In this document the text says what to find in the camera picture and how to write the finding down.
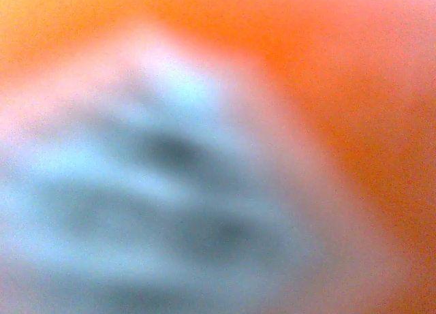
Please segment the orange razor box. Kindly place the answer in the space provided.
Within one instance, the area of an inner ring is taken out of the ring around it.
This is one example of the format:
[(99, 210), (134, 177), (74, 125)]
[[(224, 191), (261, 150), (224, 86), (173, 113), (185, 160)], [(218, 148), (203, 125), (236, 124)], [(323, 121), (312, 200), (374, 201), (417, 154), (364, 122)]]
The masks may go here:
[(434, 313), (435, 0), (1, 0), (2, 313)]

